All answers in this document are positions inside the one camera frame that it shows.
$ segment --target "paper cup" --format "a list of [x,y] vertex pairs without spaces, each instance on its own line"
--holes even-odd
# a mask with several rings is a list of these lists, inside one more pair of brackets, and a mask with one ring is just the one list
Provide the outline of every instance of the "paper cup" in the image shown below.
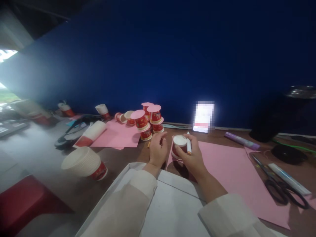
[[161,106],[160,105],[150,105],[147,108],[147,111],[150,112],[150,123],[160,124],[162,121],[162,117],[160,114]]
[[90,146],[106,129],[106,124],[101,121],[96,121],[89,127],[73,145],[75,148]]
[[179,154],[177,153],[177,150],[175,148],[175,145],[178,145],[185,153],[187,153],[187,139],[186,137],[182,136],[182,135],[176,135],[173,137],[173,144],[172,144],[172,149],[171,149],[171,154],[174,158],[181,160],[181,158],[179,157]]
[[63,111],[68,117],[74,117],[75,113],[72,111],[69,105],[58,105],[61,111]]
[[134,112],[133,110],[130,110],[130,111],[125,112],[125,114],[124,114],[124,117],[127,120],[126,124],[128,126],[134,126],[135,125],[135,120],[131,119],[131,115],[132,115],[133,112]]
[[32,119],[34,122],[42,125],[50,125],[49,120],[42,115],[41,113],[38,112],[33,112],[28,114],[29,118]]
[[150,131],[150,129],[144,131],[144,132],[141,132],[141,139],[143,141],[148,141],[152,138],[152,133]]
[[122,113],[116,113],[114,118],[116,119],[116,121],[121,122],[121,123],[127,122],[127,119],[125,118],[124,114],[122,114]]
[[105,104],[97,105],[95,108],[99,112],[100,115],[104,115],[104,114],[107,114],[109,112],[109,110]]
[[102,117],[104,118],[104,120],[111,119],[110,113],[103,114]]
[[150,113],[147,111],[147,108],[148,108],[148,106],[150,106],[150,105],[154,105],[154,104],[153,104],[153,103],[150,103],[150,102],[142,103],[143,110],[145,111],[145,118],[150,118]]
[[147,123],[147,125],[146,125],[145,127],[143,127],[143,128],[137,128],[137,130],[138,130],[139,132],[146,131],[147,129],[151,129],[151,126],[150,126],[150,125],[151,125],[150,123]]
[[64,159],[61,168],[77,176],[90,176],[94,180],[101,180],[107,174],[107,168],[98,154],[86,146],[71,152]]
[[159,124],[152,125],[152,129],[154,133],[161,133],[164,131],[164,127],[162,126],[163,121],[164,121],[164,118],[161,118],[161,121],[159,122]]
[[162,133],[164,130],[165,130],[165,128],[162,126],[162,124],[159,124],[159,125],[153,125],[152,126],[153,127],[153,132],[154,133]]
[[136,110],[132,113],[131,118],[135,120],[136,127],[139,131],[144,131],[148,127],[148,121],[145,118],[144,110]]

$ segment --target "purple glue stick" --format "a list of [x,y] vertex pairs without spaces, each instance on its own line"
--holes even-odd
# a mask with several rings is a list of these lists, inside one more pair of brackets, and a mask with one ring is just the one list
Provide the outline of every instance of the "purple glue stick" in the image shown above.
[[258,150],[260,148],[260,145],[253,143],[251,141],[248,141],[248,140],[241,138],[239,136],[236,136],[236,135],[229,133],[229,132],[226,132],[224,137],[227,137],[227,138],[229,138],[229,139],[231,139],[231,140],[233,140],[241,145],[244,145],[252,150]]

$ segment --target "stack of paper cups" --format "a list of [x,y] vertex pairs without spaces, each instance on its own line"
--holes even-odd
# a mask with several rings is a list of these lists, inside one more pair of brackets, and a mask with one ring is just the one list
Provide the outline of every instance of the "stack of paper cups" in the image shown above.
[[61,168],[80,177],[90,176],[94,180],[102,180],[108,173],[108,169],[89,147],[80,147],[71,152],[63,161]]
[[125,114],[122,113],[116,113],[114,115],[114,118],[116,119],[116,121],[121,122],[121,123],[127,123],[127,119],[124,116]]
[[135,120],[133,120],[131,118],[132,113],[134,113],[134,111],[130,110],[130,111],[125,112],[125,114],[124,114],[124,117],[127,119],[127,123],[126,124],[128,126],[134,126],[135,125]]
[[105,104],[97,105],[95,108],[96,108],[96,110],[99,112],[99,114],[102,115],[102,117],[103,117],[105,120],[108,120],[108,119],[111,118],[110,113],[109,113],[109,110],[108,110],[108,108],[106,107]]
[[188,147],[187,147],[187,139],[182,136],[182,135],[176,135],[173,137],[173,144],[172,144],[172,148],[171,148],[171,155],[178,159],[178,160],[182,160],[180,158],[180,156],[177,153],[177,150],[175,148],[175,145],[178,145],[178,147],[180,147],[185,153],[187,153],[188,151]]
[[64,104],[64,103],[59,103],[58,107],[60,108],[61,111],[63,111],[68,117],[74,117],[75,113],[72,111],[69,105]]
[[75,148],[90,146],[106,129],[106,124],[101,121],[96,121],[89,127],[73,145]]
[[147,119],[147,121],[150,120],[150,112],[147,111],[147,108],[148,108],[148,106],[150,106],[150,105],[154,105],[154,104],[153,104],[153,103],[150,103],[150,102],[142,103],[143,110],[145,111],[145,118]]
[[150,123],[145,118],[145,111],[136,110],[132,113],[131,118],[135,120],[137,130],[141,134],[141,139],[143,141],[150,140],[152,138],[152,134],[150,131]]
[[147,108],[147,111],[150,112],[150,123],[152,125],[158,125],[161,124],[163,121],[163,118],[160,114],[161,106],[160,105],[150,105]]

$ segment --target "red stool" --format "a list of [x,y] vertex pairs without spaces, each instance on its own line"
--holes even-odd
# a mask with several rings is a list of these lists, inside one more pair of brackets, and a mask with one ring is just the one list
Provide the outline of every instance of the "red stool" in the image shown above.
[[73,211],[29,175],[0,194],[0,233],[15,236],[41,214],[70,212]]

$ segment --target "scissors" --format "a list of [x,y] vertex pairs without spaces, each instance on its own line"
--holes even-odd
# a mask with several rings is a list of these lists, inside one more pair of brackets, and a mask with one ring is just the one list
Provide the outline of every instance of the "scissors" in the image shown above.
[[[268,179],[266,180],[266,182],[264,183],[267,190],[269,191],[270,195],[272,196],[272,198],[283,205],[287,205],[289,203],[289,199],[298,207],[303,208],[303,209],[308,209],[309,208],[309,204],[306,201],[306,199],[298,192],[296,191],[294,188],[292,188],[290,185],[288,185],[285,182],[281,182],[281,181],[277,181],[275,179],[276,175],[270,171],[269,169],[265,168],[263,164],[261,164],[261,162],[259,160],[257,160],[254,155],[251,155],[252,158],[258,163],[259,167],[265,172],[265,174],[268,176]],[[290,193],[293,192],[295,193],[304,203],[304,205],[300,204]]]

